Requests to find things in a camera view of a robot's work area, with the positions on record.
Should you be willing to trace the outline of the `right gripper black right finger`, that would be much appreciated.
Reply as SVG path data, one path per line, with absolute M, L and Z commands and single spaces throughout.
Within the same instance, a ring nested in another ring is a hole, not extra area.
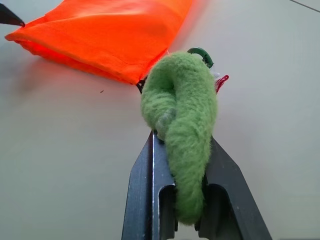
M 214 139 L 204 183 L 205 209 L 195 227 L 200 238 L 272 240 L 239 166 Z

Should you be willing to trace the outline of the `green fuzzy plush toy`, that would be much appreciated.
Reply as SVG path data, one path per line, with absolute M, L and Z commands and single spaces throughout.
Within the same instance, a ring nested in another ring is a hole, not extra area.
M 198 222 L 204 209 L 203 178 L 218 112 L 214 83 L 199 57 L 173 52 L 153 66 L 141 93 L 142 117 L 165 145 L 175 214 L 184 225 Z

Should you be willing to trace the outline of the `white plastic tag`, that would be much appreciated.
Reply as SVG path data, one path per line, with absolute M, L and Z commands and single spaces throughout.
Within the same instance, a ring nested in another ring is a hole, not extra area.
M 213 65 L 209 70 L 210 73 L 213 75 L 214 79 L 218 80 L 221 74 L 216 70 L 215 65 Z

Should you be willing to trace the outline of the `black pouch drawstring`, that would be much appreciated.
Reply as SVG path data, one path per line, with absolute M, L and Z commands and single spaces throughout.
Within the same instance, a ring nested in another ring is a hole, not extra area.
M 145 86 L 147 78 L 145 77 L 144 79 L 141 79 L 135 86 L 138 88 L 140 94 L 143 92 L 143 88 Z

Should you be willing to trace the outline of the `orange fabric pouch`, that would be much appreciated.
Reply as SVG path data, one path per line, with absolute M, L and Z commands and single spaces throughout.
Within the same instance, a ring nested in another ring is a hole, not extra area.
M 62 0 L 9 33 L 31 54 L 135 85 L 168 51 L 193 0 Z

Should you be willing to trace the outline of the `red plastic clip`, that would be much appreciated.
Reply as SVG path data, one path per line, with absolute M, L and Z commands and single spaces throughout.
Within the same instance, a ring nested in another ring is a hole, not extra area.
M 215 92 L 218 93 L 220 88 L 225 84 L 225 82 L 229 79 L 229 75 L 224 75 L 223 77 L 219 78 L 215 81 L 214 88 Z

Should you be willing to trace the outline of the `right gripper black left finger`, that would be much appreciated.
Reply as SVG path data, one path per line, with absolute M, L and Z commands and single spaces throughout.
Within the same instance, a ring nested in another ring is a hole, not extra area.
M 151 132 L 130 172 L 121 240 L 169 240 L 175 232 L 175 182 Z

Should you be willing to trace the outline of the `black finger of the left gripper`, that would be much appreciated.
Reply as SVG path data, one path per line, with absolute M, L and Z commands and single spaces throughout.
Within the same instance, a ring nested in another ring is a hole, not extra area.
M 24 21 L 3 3 L 0 3 L 0 24 L 25 27 Z

